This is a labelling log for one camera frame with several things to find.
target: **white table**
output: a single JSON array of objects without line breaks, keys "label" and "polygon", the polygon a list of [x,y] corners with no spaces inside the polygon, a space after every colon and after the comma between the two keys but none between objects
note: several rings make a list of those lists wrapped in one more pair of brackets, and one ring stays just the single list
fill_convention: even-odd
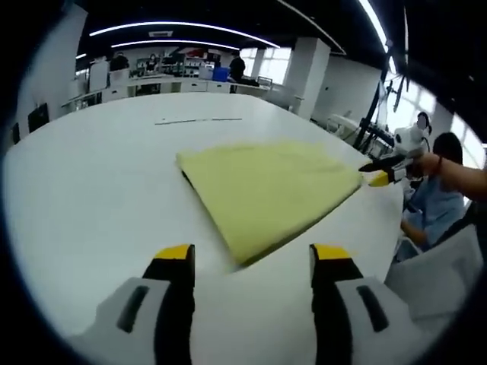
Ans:
[{"label": "white table", "polygon": [[[155,125],[211,118],[242,120]],[[354,167],[366,161],[313,123],[238,94],[118,100],[28,135],[6,156],[3,194],[14,254],[47,319],[62,335],[82,332],[97,305],[142,275],[159,249],[194,243],[195,363],[313,362],[309,244],[343,245],[364,275],[383,281],[403,196],[399,186],[363,186],[289,244],[222,275],[233,270],[228,251],[176,152],[282,139],[324,142]]]}]

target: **hand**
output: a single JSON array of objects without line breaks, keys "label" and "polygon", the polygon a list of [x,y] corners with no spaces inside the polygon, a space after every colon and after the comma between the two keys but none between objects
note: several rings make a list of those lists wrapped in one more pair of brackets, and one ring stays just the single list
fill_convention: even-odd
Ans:
[{"label": "hand", "polygon": [[414,160],[408,168],[408,175],[412,177],[430,176],[436,172],[440,157],[431,152],[426,152],[418,159]]}]

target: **blue shirt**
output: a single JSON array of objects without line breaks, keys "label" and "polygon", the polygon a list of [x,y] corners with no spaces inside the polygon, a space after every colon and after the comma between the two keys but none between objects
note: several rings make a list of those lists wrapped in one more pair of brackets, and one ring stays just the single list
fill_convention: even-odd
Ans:
[{"label": "blue shirt", "polygon": [[[415,228],[426,234],[426,244],[421,250],[428,251],[441,235],[465,215],[463,195],[459,192],[445,192],[439,178],[428,178],[418,187],[409,200],[416,212],[405,211],[403,218]],[[402,261],[413,257],[413,251],[402,244],[397,258]]]}]

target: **yellow cloth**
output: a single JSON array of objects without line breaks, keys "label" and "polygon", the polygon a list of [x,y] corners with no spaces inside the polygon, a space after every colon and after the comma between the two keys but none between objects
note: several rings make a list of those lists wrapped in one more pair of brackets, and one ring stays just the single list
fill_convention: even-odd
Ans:
[{"label": "yellow cloth", "polygon": [[280,142],[178,153],[235,261],[249,263],[347,199],[361,174],[320,144]]}]

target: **black ceiling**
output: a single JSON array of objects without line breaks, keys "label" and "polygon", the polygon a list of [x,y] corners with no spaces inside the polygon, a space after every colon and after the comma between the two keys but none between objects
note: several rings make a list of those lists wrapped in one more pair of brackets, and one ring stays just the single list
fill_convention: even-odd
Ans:
[{"label": "black ceiling", "polygon": [[[487,34],[482,2],[474,0],[369,0],[388,38],[402,73],[409,73],[452,112],[457,112],[487,141],[484,100],[487,97]],[[203,40],[240,48],[265,45],[234,34],[196,27],[140,27],[89,37],[95,30],[140,21],[189,21],[227,27],[293,46],[297,37],[319,37],[332,52],[339,48],[314,25],[277,0],[206,0],[204,2],[78,2],[88,11],[79,53],[99,55],[112,44],[148,40],[150,30],[173,30],[173,38]],[[358,0],[287,0],[313,19],[347,53],[374,67],[384,64],[384,51]],[[409,65],[404,62],[403,6],[409,25]]]}]

